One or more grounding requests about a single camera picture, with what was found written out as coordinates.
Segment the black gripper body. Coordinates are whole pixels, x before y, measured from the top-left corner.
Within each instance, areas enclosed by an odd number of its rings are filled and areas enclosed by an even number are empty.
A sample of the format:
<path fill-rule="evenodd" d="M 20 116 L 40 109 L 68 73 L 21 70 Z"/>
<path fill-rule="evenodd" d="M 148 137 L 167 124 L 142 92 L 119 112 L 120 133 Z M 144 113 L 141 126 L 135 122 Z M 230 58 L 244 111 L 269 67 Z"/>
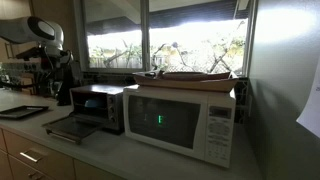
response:
<path fill-rule="evenodd" d="M 56 95 L 58 106 L 66 106 L 71 104 L 70 89 L 79 86 L 80 79 L 80 63 L 78 61 L 69 62 L 63 69 L 62 84 Z"/>

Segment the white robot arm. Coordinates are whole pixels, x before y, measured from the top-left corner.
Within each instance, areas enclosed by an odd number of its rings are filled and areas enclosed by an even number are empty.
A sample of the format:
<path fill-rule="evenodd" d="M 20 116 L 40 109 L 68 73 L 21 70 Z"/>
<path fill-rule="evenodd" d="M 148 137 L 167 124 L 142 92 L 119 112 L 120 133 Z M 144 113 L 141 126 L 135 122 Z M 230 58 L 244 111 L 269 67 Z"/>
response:
<path fill-rule="evenodd" d="M 64 32 L 62 27 L 52 21 L 45 21 L 36 16 L 25 16 L 0 20 L 0 38 L 12 44 L 36 42 L 32 47 L 16 55 L 17 59 L 28 61 L 40 58 L 49 65 L 48 74 L 41 80 L 29 84 L 12 84 L 0 81 L 4 87 L 29 88 L 48 84 L 50 81 L 60 82 L 61 86 L 54 95 L 58 106 L 72 103 L 70 90 L 75 86 L 71 64 L 74 62 L 73 52 L 64 50 Z"/>

